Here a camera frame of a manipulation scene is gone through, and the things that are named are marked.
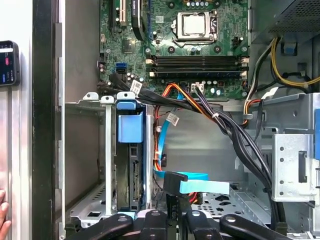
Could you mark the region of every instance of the cable bundle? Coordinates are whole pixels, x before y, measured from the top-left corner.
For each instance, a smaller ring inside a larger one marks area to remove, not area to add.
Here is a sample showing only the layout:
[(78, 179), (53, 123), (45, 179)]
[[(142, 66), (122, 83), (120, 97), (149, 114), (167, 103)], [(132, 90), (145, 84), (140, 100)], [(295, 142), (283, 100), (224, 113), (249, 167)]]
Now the cable bundle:
[[(122, 76), (120, 74), (114, 73), (110, 75), (109, 79), (114, 84), (114, 86), (118, 88), (117, 91), (130, 90), (130, 88), (122, 81)], [(183, 95), (185, 100), (167, 98), (166, 96), (169, 94), (168, 91), (170, 91), (173, 88), (177, 89)], [(267, 193), (270, 201), (271, 228), (275, 230), (277, 227), (277, 223), (286, 222), (285, 210), (281, 202), (274, 202), (271, 199), (272, 173), (269, 166), (264, 161), (263, 155), (259, 147), (251, 138), (251, 136), (243, 129), (243, 127), (236, 123), (231, 116), (215, 107), (212, 107), (212, 105), (210, 105), (204, 94), (199, 89), (195, 89), (195, 93), (197, 94), (200, 103), (198, 103), (188, 92), (183, 90), (180, 86), (178, 86), (175, 83), (171, 83), (168, 85), (163, 95), (159, 95), (146, 88), (142, 88), (137, 100), (144, 104), (151, 104), (156, 106), (155, 119), (159, 119), (159, 106), (165, 106), (172, 108), (183, 108), (196, 113), (200, 113), (204, 115), (206, 118), (208, 118), (210, 121), (216, 123), (219, 126), (221, 132), (229, 136), (229, 138), (232, 140), (233, 148), (241, 162), (263, 183), (265, 187), (264, 190)], [(249, 103), (252, 104), (254, 103), (254, 101), (250, 101), (245, 105), (245, 112), (248, 111)], [(252, 149), (252, 152), (257, 157), (257, 160), (261, 167), (255, 162), (253, 156), (251, 156), (251, 154), (249, 153), (246, 145)], [(157, 149), (155, 148), (155, 160), (158, 159), (156, 150)]]

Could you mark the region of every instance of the finger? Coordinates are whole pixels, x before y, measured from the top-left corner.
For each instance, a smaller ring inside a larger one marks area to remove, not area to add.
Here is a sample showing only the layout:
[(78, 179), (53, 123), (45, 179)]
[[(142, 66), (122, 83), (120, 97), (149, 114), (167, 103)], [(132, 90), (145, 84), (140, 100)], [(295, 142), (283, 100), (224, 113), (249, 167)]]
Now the finger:
[(0, 226), (2, 226), (2, 224), (6, 219), (8, 208), (9, 208), (9, 204), (7, 202), (4, 202), (0, 205)]
[(2, 203), (2, 201), (4, 200), (5, 195), (6, 195), (6, 191), (0, 190), (0, 203)]
[(0, 229), (0, 240), (5, 240), (11, 226), (11, 221), (6, 221)]

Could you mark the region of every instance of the cable label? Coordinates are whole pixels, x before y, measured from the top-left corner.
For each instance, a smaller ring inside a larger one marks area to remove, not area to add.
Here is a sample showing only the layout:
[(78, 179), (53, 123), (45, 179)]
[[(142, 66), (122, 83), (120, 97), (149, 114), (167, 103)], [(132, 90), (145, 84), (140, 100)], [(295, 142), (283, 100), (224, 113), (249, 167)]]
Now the cable label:
[(179, 122), (179, 117), (175, 114), (173, 114), (172, 112), (170, 112), (168, 114), (168, 117), (166, 118), (166, 120), (170, 123), (172, 123), (173, 126), (177, 126), (178, 122)]
[(135, 96), (138, 97), (141, 88), (142, 88), (142, 83), (138, 82), (137, 80), (133, 80), (130, 88), (130, 92), (133, 92)]

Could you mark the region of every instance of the ventilation holes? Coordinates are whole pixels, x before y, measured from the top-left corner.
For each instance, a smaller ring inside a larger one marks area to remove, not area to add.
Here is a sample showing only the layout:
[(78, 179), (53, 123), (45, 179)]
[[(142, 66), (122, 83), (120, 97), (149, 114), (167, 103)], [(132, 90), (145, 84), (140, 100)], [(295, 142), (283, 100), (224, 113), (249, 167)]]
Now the ventilation holes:
[(320, 4), (318, 0), (300, 0), (285, 12), (285, 15), (270, 33), (303, 33), (320, 31)]

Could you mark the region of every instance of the metal bracket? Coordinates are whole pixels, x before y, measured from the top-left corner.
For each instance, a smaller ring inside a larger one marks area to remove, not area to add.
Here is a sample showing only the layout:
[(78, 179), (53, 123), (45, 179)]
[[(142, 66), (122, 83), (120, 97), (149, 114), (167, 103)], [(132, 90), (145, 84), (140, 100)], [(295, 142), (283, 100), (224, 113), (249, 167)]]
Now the metal bracket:
[(101, 104), (114, 104), (115, 98), (113, 96), (103, 96), (101, 98)]
[(82, 100), (86, 101), (98, 101), (99, 100), (99, 95), (96, 92), (88, 92)]
[(315, 201), (317, 162), (312, 134), (273, 136), (272, 199), (276, 202)]
[(58, 188), (63, 189), (64, 188), (64, 161), (62, 156), (62, 141), (58, 141)]
[(132, 91), (121, 91), (116, 95), (117, 100), (135, 100), (136, 95)]

